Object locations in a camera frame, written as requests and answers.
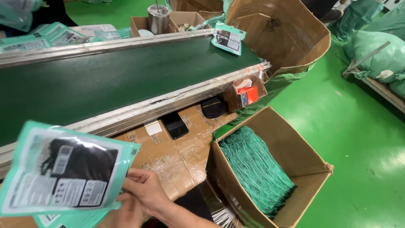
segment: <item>human hand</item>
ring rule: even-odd
[[[175,204],[163,190],[155,171],[129,169],[122,188],[134,194],[140,201],[144,212],[156,218],[164,212],[170,211]],[[122,201],[131,197],[130,193],[123,193],[118,197]]]
[[[122,201],[119,209],[118,228],[140,228],[142,225],[141,202],[132,196]]]

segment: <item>stainless steel cup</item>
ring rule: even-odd
[[[155,35],[169,33],[169,9],[164,5],[151,5],[148,8],[149,29]]]

